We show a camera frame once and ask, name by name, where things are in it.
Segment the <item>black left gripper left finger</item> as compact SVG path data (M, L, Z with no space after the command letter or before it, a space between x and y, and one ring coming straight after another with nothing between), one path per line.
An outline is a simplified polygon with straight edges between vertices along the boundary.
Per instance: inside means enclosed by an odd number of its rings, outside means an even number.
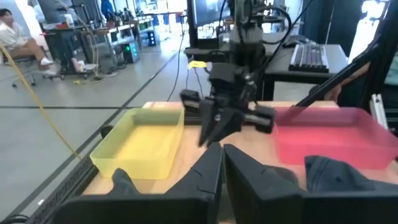
M220 195L223 150L215 142L190 170L167 192L173 202L166 206L166 224L216 224Z

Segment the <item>silver aluminium profile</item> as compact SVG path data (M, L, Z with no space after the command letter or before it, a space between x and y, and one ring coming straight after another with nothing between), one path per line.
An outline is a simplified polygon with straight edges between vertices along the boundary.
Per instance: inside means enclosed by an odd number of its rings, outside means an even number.
M372 94L369 107L373 118L386 130L389 129L381 94Z

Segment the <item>computer keyboard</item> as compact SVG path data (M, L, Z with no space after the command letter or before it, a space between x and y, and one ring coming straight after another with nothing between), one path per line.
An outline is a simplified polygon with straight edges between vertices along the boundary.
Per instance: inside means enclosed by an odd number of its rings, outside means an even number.
M289 64L290 71L328 73L329 63L324 45L299 44Z

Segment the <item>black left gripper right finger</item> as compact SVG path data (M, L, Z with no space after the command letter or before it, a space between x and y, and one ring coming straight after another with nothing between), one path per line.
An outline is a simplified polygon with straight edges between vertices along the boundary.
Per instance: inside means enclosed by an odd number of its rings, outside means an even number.
M237 224L302 224L303 194L288 169L224 145L226 184Z

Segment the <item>black aluminium table frame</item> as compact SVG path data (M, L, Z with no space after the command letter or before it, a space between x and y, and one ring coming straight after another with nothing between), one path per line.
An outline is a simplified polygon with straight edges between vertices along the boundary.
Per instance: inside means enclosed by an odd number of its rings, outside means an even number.
M387 11L381 19L373 41L340 72L314 89L308 96L299 101L294 108L297 111L309 107L325 96L330 90L350 77L355 71L370 63L366 81L360 92L357 107L371 114L369 101L372 94L381 94L392 60L398 51L398 0L390 0Z

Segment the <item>blue denim baseball cap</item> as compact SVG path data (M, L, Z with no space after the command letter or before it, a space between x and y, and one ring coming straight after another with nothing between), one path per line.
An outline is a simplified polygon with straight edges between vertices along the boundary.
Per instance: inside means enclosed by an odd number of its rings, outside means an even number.
M304 159L309 192L397 191L397 184L371 180L351 165L323 156Z

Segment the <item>red plastic bin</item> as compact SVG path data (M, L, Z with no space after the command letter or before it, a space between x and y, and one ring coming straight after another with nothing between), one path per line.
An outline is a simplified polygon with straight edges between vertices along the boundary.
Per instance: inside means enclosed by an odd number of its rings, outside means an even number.
M274 139L284 164L325 156L385 169L398 156L398 138L359 108L276 108Z

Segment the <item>office chair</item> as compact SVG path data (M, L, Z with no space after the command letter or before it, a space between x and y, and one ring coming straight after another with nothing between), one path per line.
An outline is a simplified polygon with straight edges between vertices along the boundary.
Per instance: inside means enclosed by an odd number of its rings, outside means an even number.
M11 65L9 63L9 59L6 57L5 54L2 54L2 59L5 65ZM17 67L20 68L21 73L23 74L24 78L27 80L29 84L32 86L36 86L36 80L34 78L34 73L37 71L37 63L34 56L27 56L27 57L19 57L14 59ZM17 88L17 84L22 82L21 79L17 79L13 81L12 87Z

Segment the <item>computer tower with green lights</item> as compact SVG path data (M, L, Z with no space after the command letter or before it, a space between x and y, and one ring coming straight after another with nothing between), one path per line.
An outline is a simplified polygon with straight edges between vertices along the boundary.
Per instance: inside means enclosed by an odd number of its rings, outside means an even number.
M137 63L140 59L136 42L122 44L123 58L125 63Z

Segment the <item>person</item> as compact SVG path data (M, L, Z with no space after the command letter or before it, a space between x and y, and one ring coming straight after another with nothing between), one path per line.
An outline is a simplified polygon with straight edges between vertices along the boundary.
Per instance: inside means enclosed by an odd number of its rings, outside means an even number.
M50 68L53 61L46 56L35 39L24 33L22 26L14 21L11 11L6 8L0 9L0 44L12 58L34 56L43 74L50 76L57 74Z

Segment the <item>grey office desk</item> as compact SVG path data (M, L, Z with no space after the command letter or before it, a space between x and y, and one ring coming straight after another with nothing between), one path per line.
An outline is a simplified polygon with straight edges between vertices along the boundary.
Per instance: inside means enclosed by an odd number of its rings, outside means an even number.
M264 40L278 40L284 36L283 32L278 33L263 33L262 37ZM273 100L274 96L274 83L275 82L291 82L291 83L308 83L308 84L321 84L327 79L336 75L342 68L347 66L348 59L343 52L340 45L327 44L325 46L326 57L329 64L329 73L314 73L314 72L297 72L289 71L290 59L294 53L293 48L281 48L276 56L272 59L271 64L265 71L266 81L260 87L264 87L260 90L259 96L264 96L266 100ZM265 45L266 55L271 56L277 46L276 45ZM221 55L207 55L210 49L196 49L186 48L184 53L188 57L192 57L195 60L201 61L215 61L222 62L224 57Z

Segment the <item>yellow plastic bin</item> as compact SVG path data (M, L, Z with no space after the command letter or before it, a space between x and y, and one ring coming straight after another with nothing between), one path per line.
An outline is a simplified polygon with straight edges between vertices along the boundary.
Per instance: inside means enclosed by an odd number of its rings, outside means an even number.
M185 111L135 108L126 112L90 154L103 177L116 169L132 179L166 179L183 133Z

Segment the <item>black equipment cart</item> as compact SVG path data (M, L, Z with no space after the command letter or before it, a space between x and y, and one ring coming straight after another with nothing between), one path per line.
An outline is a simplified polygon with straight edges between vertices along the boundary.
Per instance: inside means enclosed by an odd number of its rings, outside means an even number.
M84 26L67 27L66 24L60 25L61 27L56 25L51 28L48 28L49 25L46 25L46 27L43 24L40 25L52 58L60 62L59 75L61 79L69 75L76 75L87 80L93 72L87 68L78 71L79 63L75 62L78 59L75 57L73 45L73 41L76 39L85 56L84 62L92 62L88 55L88 41L82 35L86 28Z

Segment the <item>dark grey fabric cover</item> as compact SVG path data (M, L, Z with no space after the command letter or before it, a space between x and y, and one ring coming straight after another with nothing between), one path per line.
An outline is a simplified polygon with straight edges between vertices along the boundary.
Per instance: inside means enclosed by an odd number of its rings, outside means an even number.
M352 82L353 80L357 79L360 76L363 76L369 69L370 63L367 63L357 71L355 71L350 77L346 78L343 80L340 84L338 84L336 87L334 87L332 90L330 90L326 95L325 99L326 100L332 100L332 101L337 101L338 95L341 93L341 89L344 85L347 85L348 83ZM385 80L385 84L387 85L392 85L392 86L398 86L398 51L396 52L390 69L387 73L387 77Z

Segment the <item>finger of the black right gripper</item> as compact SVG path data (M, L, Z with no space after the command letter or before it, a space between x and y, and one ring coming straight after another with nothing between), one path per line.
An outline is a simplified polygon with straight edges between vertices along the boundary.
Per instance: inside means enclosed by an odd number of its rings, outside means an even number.
M220 120L215 123L208 136L207 146L214 142L220 142L225 137L241 131L244 115L236 108L225 108L220 113Z
M209 146L215 141L217 122L215 116L218 114L218 107L213 100L204 99L200 102L201 115L201 132L198 140L198 145L203 146L205 143Z

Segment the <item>black computer monitor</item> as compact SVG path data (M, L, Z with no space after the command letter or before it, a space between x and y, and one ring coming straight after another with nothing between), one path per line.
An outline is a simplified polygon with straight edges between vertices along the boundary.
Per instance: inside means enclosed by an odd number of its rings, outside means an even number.
M188 24L194 28L230 16L228 0L187 0Z

